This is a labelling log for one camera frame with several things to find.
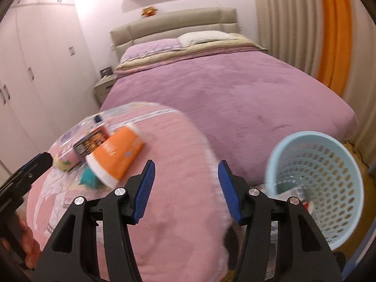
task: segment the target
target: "crumpled teal object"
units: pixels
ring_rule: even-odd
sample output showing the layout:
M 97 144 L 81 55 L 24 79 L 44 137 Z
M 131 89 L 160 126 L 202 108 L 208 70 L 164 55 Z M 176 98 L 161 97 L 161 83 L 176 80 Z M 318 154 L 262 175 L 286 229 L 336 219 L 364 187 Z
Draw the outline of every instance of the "crumpled teal object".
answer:
M 85 168 L 85 171 L 83 171 L 79 184 L 86 185 L 90 189 L 100 189 L 104 186 L 89 167 Z

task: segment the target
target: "pillow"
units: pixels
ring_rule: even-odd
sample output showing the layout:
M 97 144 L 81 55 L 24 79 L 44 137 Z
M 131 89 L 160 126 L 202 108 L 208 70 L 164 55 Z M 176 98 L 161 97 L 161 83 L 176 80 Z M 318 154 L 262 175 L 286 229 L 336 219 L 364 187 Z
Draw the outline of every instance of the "pillow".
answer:
M 178 38 L 183 47 L 189 47 L 191 45 L 199 43 L 207 43 L 219 40 L 232 40 L 236 39 L 229 34 L 221 31 L 201 31 L 186 33 Z
M 182 44 L 175 38 L 150 41 L 130 47 L 122 56 L 120 62 L 128 62 L 154 54 L 184 50 Z

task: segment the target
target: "orange curtain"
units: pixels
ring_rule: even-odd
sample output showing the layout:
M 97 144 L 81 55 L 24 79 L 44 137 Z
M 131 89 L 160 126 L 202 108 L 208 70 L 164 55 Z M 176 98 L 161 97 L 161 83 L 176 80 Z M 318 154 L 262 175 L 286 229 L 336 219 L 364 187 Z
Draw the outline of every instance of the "orange curtain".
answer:
M 350 0 L 323 0 L 323 9 L 324 44 L 317 79 L 342 96 L 351 62 Z

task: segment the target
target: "dark blue bottle cap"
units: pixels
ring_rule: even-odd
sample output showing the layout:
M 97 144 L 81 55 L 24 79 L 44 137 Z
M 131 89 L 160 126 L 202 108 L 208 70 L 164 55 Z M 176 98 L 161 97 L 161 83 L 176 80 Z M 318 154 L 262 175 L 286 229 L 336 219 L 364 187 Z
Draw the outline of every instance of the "dark blue bottle cap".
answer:
M 100 122 L 103 122 L 103 119 L 102 119 L 102 117 L 100 115 L 96 115 L 94 117 L 94 122 L 98 124 Z

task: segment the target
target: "purple blanket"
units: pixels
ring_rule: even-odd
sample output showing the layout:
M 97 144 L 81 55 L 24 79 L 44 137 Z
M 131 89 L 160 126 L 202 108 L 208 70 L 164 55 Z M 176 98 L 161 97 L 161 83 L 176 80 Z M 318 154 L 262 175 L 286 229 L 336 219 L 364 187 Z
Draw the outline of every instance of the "purple blanket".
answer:
M 101 110 L 135 101 L 186 113 L 218 160 L 227 160 L 234 174 L 251 185 L 264 182 L 269 155 L 289 134 L 313 130 L 348 139 L 357 125 L 354 111 L 326 86 L 258 51 L 183 60 L 132 74 L 118 80 Z

